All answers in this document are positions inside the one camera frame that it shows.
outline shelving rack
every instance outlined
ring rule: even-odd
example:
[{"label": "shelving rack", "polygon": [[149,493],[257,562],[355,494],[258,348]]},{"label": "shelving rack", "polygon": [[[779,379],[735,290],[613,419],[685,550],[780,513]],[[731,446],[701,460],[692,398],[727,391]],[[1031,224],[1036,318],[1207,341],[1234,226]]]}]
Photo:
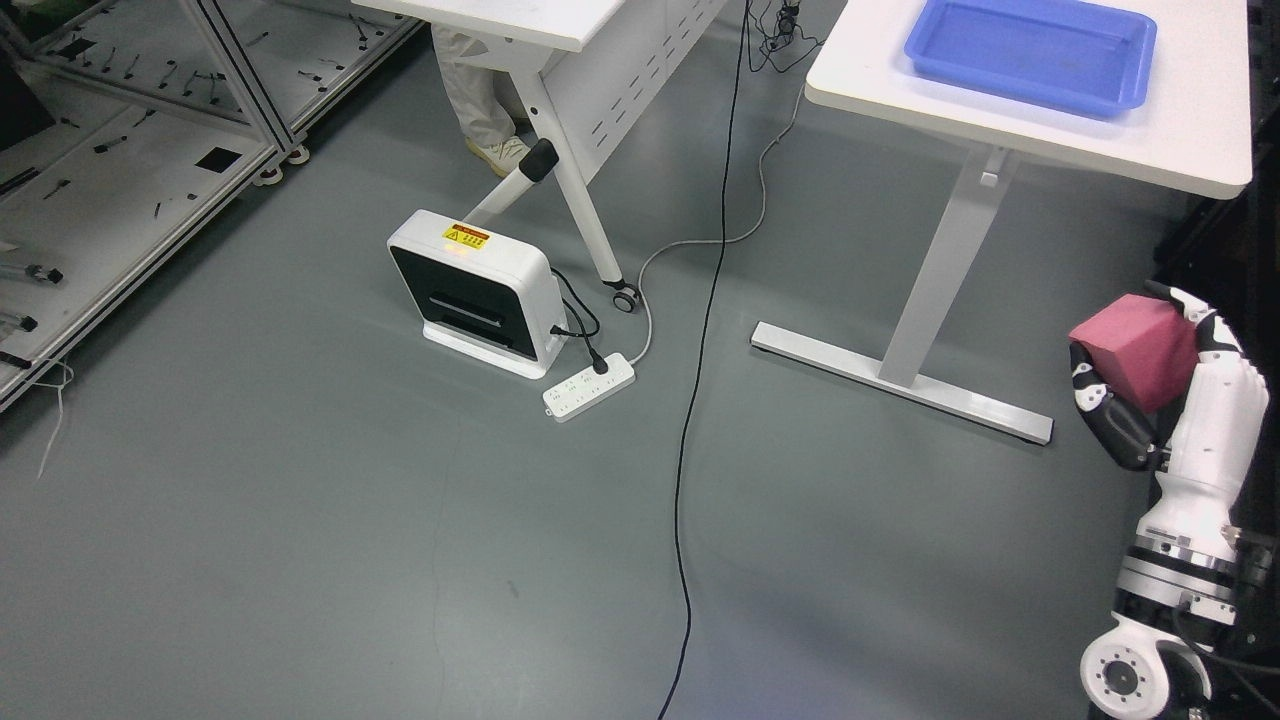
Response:
[{"label": "shelving rack", "polygon": [[0,275],[0,314],[38,323],[0,315],[0,411],[255,178],[305,159],[306,129],[419,24],[346,0],[104,0],[28,38],[0,13],[0,50],[55,119],[0,152],[0,183],[31,177],[0,195],[0,264],[64,275]]}]

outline epoxy floor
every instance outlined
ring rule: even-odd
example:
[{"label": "epoxy floor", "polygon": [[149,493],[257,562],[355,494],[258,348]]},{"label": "epoxy floor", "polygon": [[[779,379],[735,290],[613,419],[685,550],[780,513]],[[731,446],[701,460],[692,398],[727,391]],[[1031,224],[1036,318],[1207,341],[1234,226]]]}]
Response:
[{"label": "epoxy floor", "polygon": [[[805,4],[824,36],[838,8]],[[730,8],[591,184],[625,270],[719,233]],[[728,232],[804,81],[745,74]],[[675,670],[680,427],[713,247],[646,278],[635,386],[559,425],[540,382],[428,345],[385,240],[492,187],[425,33],[0,416],[0,717],[646,719]],[[1053,416],[1028,445],[753,350],[883,352],[961,151],[803,104],[730,249],[689,437],[694,607],[668,717],[1074,719],[1146,480],[1075,416],[1066,332],[1140,287],[1171,191],[1024,167],[924,372]],[[543,247],[636,352],[552,183]]]}]

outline power strip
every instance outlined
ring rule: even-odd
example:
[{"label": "power strip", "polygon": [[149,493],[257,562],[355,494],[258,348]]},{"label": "power strip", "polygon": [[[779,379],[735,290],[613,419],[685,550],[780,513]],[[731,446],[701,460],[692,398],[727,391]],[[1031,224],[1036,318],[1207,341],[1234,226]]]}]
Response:
[{"label": "power strip", "polygon": [[563,423],[635,382],[636,372],[621,352],[609,355],[604,361],[609,365],[608,373],[599,375],[595,369],[588,368],[544,392],[547,415]]}]

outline red foam block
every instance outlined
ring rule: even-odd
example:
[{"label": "red foam block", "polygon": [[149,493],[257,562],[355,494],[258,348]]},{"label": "red foam block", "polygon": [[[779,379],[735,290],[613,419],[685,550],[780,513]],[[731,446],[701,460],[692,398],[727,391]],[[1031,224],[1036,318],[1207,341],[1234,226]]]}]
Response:
[{"label": "red foam block", "polygon": [[1111,389],[1143,413],[1181,395],[1196,370],[1194,327],[1153,297],[1125,295],[1068,337],[1087,347]]}]

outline robot finger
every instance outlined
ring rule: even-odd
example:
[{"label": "robot finger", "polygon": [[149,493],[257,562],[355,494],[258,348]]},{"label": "robot finger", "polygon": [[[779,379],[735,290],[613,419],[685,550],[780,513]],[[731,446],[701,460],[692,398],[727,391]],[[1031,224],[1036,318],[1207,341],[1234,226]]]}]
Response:
[{"label": "robot finger", "polygon": [[1135,405],[1112,392],[1083,345],[1073,342],[1070,351],[1075,409],[1089,432],[1121,468],[1153,468],[1158,459],[1155,427]]},{"label": "robot finger", "polygon": [[1196,351],[1201,354],[1202,363],[1219,360],[1222,354],[1228,352],[1243,354],[1240,342],[1235,340],[1235,333],[1210,304],[1184,290],[1169,287],[1156,281],[1147,281],[1143,287],[1147,288],[1147,292],[1176,307],[1183,318],[1196,325]]}]

